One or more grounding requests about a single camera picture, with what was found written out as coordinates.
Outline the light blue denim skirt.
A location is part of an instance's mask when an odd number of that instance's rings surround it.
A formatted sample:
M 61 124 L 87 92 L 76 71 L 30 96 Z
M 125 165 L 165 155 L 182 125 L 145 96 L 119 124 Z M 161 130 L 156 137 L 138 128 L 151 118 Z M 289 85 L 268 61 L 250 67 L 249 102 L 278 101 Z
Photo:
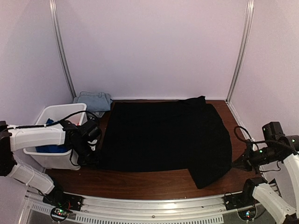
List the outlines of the light blue denim skirt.
M 75 97 L 73 103 L 84 103 L 90 112 L 107 112 L 111 110 L 112 104 L 111 95 L 104 92 L 80 92 L 78 97 Z

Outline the black garment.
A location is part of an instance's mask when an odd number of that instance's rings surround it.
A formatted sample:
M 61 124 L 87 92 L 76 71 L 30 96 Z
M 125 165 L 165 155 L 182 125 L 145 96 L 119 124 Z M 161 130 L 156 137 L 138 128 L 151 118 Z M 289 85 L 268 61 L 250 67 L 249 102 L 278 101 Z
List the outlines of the black garment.
M 232 144 L 217 110 L 204 96 L 157 103 L 116 103 L 99 167 L 122 172 L 187 169 L 197 188 L 230 169 Z

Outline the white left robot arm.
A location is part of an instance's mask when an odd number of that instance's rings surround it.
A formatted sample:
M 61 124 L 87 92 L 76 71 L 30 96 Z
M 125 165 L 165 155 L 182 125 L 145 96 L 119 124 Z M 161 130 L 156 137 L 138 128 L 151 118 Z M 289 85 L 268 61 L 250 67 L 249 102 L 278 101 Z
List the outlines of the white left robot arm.
M 75 125 L 68 120 L 36 126 L 9 126 L 0 123 L 0 175 L 14 178 L 45 195 L 57 207 L 67 203 L 67 196 L 57 189 L 57 184 L 46 174 L 14 158 L 14 152 L 28 147 L 47 145 L 65 146 L 78 155 L 79 164 L 97 162 L 92 146 L 102 131 L 93 120 Z

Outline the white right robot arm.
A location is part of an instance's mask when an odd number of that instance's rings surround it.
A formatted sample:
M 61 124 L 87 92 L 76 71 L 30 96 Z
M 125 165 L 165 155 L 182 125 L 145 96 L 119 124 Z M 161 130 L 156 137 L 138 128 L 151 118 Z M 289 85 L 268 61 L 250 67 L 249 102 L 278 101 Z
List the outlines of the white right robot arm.
M 299 200 L 299 137 L 285 135 L 278 121 L 262 127 L 264 140 L 243 139 L 246 149 L 232 162 L 231 166 L 247 172 L 262 174 L 260 166 L 272 162 L 284 164 L 294 190 L 295 201 Z M 246 180 L 243 190 L 238 194 L 224 197 L 226 209 L 237 209 L 259 202 L 274 218 L 277 224 L 297 224 L 299 207 L 292 207 L 280 197 L 262 177 Z

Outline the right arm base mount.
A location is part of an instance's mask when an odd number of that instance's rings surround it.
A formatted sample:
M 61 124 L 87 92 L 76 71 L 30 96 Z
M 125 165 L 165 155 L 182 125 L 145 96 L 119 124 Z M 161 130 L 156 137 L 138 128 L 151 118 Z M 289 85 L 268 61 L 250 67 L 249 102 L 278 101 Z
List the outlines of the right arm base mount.
M 253 198 L 245 199 L 243 193 L 226 192 L 223 197 L 226 210 L 236 210 L 242 221 L 254 221 L 257 216 L 256 201 Z

